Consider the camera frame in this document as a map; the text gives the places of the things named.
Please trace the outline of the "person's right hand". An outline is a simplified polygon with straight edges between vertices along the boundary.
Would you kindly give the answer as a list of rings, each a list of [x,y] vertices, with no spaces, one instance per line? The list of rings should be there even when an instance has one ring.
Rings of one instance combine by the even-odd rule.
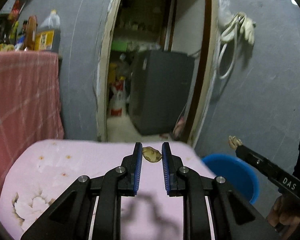
[[[267,221],[274,228],[283,225],[281,239],[289,239],[300,224],[300,205],[292,197],[281,195],[275,200]]]

